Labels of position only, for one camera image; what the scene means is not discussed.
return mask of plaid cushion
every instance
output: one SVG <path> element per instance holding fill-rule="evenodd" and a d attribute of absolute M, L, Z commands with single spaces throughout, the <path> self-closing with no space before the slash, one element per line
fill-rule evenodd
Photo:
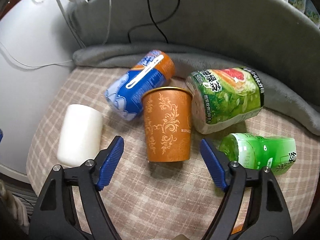
<path fill-rule="evenodd" d="M 124 154 L 108 187 L 101 192 L 105 207 L 123 239 L 169 238 L 184 234 L 200 239 L 211 223 L 221 194 L 199 154 L 203 135 L 192 131 L 191 158 L 183 163 L 149 163 L 144 139 L 143 118 L 120 120 L 103 96 L 106 88 L 127 69 L 76 68 L 41 120 L 28 155 L 28 178 L 37 194 L 56 158 L 59 134 L 70 104 L 84 104 L 103 113 L 104 126 L 100 148 L 106 148 L 114 136 L 125 141 Z M 173 86 L 185 87 L 183 80 Z M 277 180 L 286 199 L 296 231 L 308 216 L 318 182 L 320 142 L 294 120 L 263 109 L 258 116 L 209 135 L 215 144 L 229 133 L 250 132 L 256 135 L 293 137 L 297 161 Z M 246 190 L 236 225 L 243 223 L 250 190 Z M 89 232 L 79 191 L 75 203 L 83 230 Z"/>

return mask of gold rim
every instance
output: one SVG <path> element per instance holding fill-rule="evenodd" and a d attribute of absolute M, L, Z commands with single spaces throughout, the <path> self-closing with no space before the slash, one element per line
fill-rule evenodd
<path fill-rule="evenodd" d="M 150 93 L 153 93 L 153 92 L 156 92 L 156 91 L 160 91 L 160 90 L 179 90 L 179 91 L 183 91 L 183 92 L 186 92 L 187 94 L 189 94 L 191 96 L 191 99 L 193 98 L 192 94 L 190 91 L 186 90 L 186 89 L 183 89 L 183 88 L 178 88 L 178 87 L 159 87 L 159 88 L 154 88 L 154 89 L 151 89 L 147 92 L 145 92 L 143 95 L 142 95 L 142 98 L 141 100 L 143 100 L 143 98 L 150 94 Z"/>

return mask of silver bolt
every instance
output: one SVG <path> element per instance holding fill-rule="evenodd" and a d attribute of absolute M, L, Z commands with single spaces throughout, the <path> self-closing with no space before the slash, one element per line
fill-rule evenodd
<path fill-rule="evenodd" d="M 61 166 L 59 165 L 59 164 L 57 164 L 57 165 L 55 165 L 54 167 L 53 167 L 53 170 L 54 171 L 59 171 L 61 169 Z"/>
<path fill-rule="evenodd" d="M 87 160 L 85 166 L 91 167 L 94 164 L 94 160 Z"/>
<path fill-rule="evenodd" d="M 237 161 L 231 161 L 230 162 L 230 165 L 232 166 L 232 167 L 239 167 L 239 162 L 237 162 Z"/>
<path fill-rule="evenodd" d="M 266 173 L 269 173 L 270 172 L 270 168 L 268 166 L 264 166 L 263 168 L 263 171 L 266 172 Z"/>

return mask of plaid fabric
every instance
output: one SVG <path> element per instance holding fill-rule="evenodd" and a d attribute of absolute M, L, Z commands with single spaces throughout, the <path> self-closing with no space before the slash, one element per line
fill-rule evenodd
<path fill-rule="evenodd" d="M 184 234 L 200 239 L 211 223 L 221 194 L 199 154 L 203 135 L 193 130 L 191 158 L 183 163 L 149 163 L 144 141 L 143 118 L 131 122 L 120 120 L 104 99 L 104 91 L 127 70 L 121 68 L 76 68 L 61 88 L 42 119 L 32 140 L 27 173 L 37 194 L 51 168 L 58 163 L 56 152 L 65 110 L 70 104 L 84 104 L 103 113 L 101 149 L 115 135 L 125 141 L 124 154 L 113 179 L 101 192 L 105 207 L 123 239 L 172 239 Z M 185 87 L 182 80 L 173 86 Z M 258 116 L 211 135 L 214 143 L 231 132 L 293 137 L 297 161 L 279 176 L 278 182 L 286 199 L 294 231 L 307 218 L 318 182 L 320 167 L 319 137 L 279 113 L 263 109 Z M 75 203 L 83 230 L 89 231 L 77 188 Z M 244 221 L 250 190 L 245 192 L 236 225 Z"/>

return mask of small green bottle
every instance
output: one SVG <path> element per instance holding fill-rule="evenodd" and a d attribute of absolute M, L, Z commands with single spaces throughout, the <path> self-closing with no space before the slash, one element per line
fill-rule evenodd
<path fill-rule="evenodd" d="M 231 133 L 222 139 L 219 150 L 245 168 L 259 170 L 268 166 L 275 175 L 286 173 L 297 159 L 293 138 Z"/>

